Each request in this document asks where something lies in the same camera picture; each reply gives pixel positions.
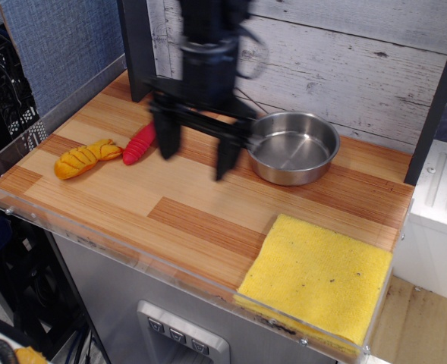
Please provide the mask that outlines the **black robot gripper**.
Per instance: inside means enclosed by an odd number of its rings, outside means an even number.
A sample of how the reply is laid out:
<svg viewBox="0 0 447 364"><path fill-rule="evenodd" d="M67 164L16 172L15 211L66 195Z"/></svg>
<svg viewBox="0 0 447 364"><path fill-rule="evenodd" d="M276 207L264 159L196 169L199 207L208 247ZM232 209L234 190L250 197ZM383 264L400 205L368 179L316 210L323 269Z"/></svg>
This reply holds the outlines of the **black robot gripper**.
<svg viewBox="0 0 447 364"><path fill-rule="evenodd" d="M182 78L154 77L151 112L156 139L164 159L180 149L181 126L219 139L216 180L233 169L257 114L234 95L238 73L240 35L233 33L216 43L181 38Z"/></svg>

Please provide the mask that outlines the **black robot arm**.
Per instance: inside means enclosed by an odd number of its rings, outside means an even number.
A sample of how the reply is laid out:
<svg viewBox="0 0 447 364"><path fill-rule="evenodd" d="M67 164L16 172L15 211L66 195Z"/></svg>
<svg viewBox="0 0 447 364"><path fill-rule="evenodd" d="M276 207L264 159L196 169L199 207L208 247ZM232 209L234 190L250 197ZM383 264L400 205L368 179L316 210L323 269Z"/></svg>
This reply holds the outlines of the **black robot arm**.
<svg viewBox="0 0 447 364"><path fill-rule="evenodd" d="M246 148L256 111L234 94L247 1L182 1L182 78L157 77L150 111L165 160L180 149L181 129L218 139L216 180L233 169Z"/></svg>

